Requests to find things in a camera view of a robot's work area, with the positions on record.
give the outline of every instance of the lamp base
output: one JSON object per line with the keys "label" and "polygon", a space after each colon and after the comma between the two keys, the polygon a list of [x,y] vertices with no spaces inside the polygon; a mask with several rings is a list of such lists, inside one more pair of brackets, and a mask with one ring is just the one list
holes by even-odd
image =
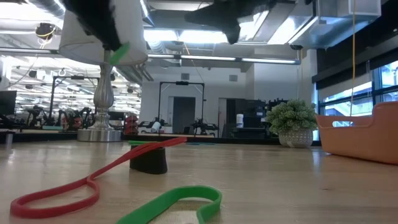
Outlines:
{"label": "lamp base", "polygon": [[79,129],[77,141],[84,142],[118,142],[121,141],[121,131],[99,130],[99,129]]}

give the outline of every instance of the orange bin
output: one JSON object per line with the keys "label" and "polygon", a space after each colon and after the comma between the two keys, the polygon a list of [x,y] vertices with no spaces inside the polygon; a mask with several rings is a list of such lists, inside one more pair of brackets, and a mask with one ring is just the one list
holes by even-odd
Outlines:
{"label": "orange bin", "polygon": [[[379,103],[372,116],[317,116],[325,152],[370,161],[398,164],[398,102]],[[333,127],[334,121],[352,121]]]}

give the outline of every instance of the doorway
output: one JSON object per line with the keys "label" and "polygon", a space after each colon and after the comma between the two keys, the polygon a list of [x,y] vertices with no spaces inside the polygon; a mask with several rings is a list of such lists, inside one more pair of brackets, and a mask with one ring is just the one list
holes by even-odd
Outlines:
{"label": "doorway", "polygon": [[174,97],[173,105],[173,133],[183,134],[185,127],[190,127],[189,134],[193,134],[191,124],[195,122],[195,97]]}

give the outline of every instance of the white pot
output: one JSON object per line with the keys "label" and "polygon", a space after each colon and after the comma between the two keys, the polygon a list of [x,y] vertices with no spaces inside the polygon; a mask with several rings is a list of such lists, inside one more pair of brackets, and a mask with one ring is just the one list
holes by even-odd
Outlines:
{"label": "white pot", "polygon": [[313,141],[311,129],[300,129],[279,134],[279,142],[283,146],[289,147],[310,147]]}

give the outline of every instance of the green plant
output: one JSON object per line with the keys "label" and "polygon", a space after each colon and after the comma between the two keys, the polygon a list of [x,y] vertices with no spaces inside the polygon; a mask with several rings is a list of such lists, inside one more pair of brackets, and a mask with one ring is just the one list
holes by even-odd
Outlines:
{"label": "green plant", "polygon": [[289,100],[268,111],[267,121],[271,123],[270,131],[276,134],[299,129],[316,130],[315,104],[307,106],[303,100]]}

